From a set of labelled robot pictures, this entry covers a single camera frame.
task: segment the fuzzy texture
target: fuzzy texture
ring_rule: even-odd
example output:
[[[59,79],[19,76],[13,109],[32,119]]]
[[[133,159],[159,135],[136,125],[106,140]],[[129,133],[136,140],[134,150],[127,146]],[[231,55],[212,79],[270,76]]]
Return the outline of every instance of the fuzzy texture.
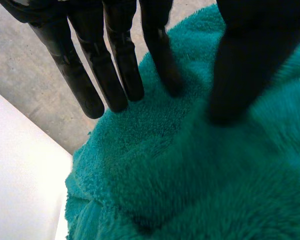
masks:
[[[74,154],[68,240],[300,240],[300,45],[245,121],[218,128],[205,108],[224,29],[212,5],[169,32],[181,98],[146,55],[145,98]]]

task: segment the teal fabric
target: teal fabric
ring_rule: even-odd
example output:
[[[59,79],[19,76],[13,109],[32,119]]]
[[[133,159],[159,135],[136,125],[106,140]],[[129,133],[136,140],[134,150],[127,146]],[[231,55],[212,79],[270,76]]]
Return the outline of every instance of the teal fabric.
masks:
[[[224,29],[212,5],[169,32],[181,98],[145,56],[144,100],[73,156],[68,240],[300,240],[300,46],[243,123],[218,128],[204,109]]]

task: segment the concrete floor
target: concrete floor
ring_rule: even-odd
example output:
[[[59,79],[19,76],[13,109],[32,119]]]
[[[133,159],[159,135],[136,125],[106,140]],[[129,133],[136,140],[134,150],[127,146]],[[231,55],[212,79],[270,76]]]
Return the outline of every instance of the concrete floor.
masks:
[[[214,2],[174,0],[168,28]],[[138,6],[131,30],[138,62],[147,52],[139,9]],[[75,48],[94,81],[71,30]],[[0,94],[71,154],[88,139],[88,132],[97,122],[84,115],[46,47],[28,25],[16,21],[1,5]]]

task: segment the hand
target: hand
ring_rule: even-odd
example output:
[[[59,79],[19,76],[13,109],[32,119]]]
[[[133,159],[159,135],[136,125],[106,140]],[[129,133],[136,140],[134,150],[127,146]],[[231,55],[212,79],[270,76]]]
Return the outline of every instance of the hand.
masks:
[[[76,53],[68,19],[109,108],[121,112],[128,106],[128,100],[139,101],[144,97],[130,34],[137,0],[0,0],[0,3],[17,20],[29,23],[89,118],[101,117],[105,108]],[[165,31],[172,3],[173,0],[140,0],[145,42],[162,83],[172,96],[177,96],[182,90],[182,79]],[[123,87],[104,41],[104,18]]]
[[[226,23],[214,63],[208,115],[238,121],[300,43],[300,0],[217,0]]]

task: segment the white surface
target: white surface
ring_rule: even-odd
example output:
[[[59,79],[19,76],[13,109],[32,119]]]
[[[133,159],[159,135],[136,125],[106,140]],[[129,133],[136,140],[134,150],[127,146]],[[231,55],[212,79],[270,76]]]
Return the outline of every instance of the white surface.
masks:
[[[69,153],[0,96],[0,240],[65,239],[71,164]]]

